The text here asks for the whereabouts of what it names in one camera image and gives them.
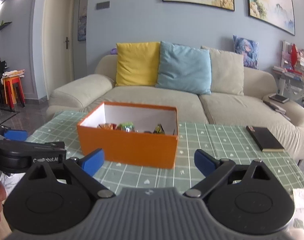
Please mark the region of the phone on sofa arm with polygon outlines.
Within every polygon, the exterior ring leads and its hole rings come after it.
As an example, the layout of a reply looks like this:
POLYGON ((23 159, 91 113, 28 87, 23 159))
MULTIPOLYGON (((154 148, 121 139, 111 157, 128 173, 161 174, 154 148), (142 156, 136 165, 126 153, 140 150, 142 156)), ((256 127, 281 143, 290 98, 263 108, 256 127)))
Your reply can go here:
POLYGON ((271 100, 274 100, 274 101, 277 101, 277 102, 280 102, 280 103, 286 103, 289 101, 289 98, 287 97, 284 97, 282 95, 279 95, 279 94, 272 94, 269 96, 269 98, 271 100))

